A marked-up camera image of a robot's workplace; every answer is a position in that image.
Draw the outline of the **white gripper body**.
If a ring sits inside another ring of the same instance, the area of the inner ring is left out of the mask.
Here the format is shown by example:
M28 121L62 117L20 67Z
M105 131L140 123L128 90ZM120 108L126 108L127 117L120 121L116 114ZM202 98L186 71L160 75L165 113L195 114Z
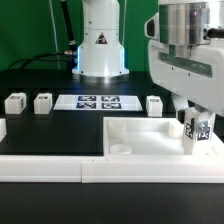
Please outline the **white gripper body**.
M171 56L156 40L149 41L148 52L155 84L224 116L224 40L193 47L190 58Z

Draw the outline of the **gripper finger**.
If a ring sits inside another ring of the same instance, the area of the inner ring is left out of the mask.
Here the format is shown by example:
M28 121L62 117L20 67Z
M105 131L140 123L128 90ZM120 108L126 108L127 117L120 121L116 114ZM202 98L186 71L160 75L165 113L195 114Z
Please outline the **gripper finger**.
M196 105L195 128L198 134L205 133L209 127L211 113L202 106Z
M183 124L185 120L185 110L189 107L188 100L173 93L172 101L176 111L176 119Z

